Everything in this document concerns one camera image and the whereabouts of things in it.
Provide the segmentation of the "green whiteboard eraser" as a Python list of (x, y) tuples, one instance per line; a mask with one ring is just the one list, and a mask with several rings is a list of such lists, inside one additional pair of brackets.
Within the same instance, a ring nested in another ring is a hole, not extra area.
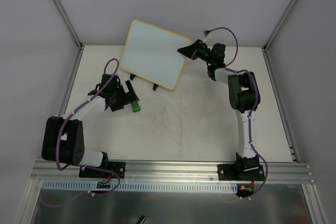
[(139, 102), (138, 101), (131, 102), (131, 106), (132, 106), (132, 111), (134, 113), (141, 111), (141, 108), (139, 106)]

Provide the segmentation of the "yellow framed whiteboard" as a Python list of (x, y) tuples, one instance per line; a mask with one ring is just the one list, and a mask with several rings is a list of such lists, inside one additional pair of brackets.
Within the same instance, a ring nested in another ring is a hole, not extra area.
[(185, 64), (179, 48), (190, 46), (184, 35), (134, 19), (125, 41), (120, 68), (167, 90), (174, 90)]

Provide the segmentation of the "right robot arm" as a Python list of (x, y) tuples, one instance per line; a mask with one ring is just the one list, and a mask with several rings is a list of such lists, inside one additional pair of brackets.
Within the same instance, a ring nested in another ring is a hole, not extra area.
[(247, 70), (233, 70), (225, 64), (224, 44), (208, 48), (202, 40), (179, 48), (178, 53), (191, 59), (201, 59), (207, 64), (208, 77), (228, 86), (229, 103), (236, 113), (238, 125), (238, 151), (233, 164), (217, 166), (219, 180), (265, 179), (256, 151), (255, 115), (260, 103), (260, 93), (254, 73)]

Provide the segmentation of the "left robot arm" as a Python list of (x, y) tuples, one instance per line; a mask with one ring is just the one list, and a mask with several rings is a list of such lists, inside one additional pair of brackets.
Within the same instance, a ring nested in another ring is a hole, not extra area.
[(109, 161), (108, 154), (85, 148), (83, 129), (95, 115), (131, 105), (140, 110), (139, 98), (130, 80), (124, 88), (118, 76), (103, 74), (101, 82), (88, 93), (84, 103), (63, 116), (51, 116), (46, 122), (41, 156), (46, 161), (80, 167), (81, 178), (124, 178), (125, 163)]

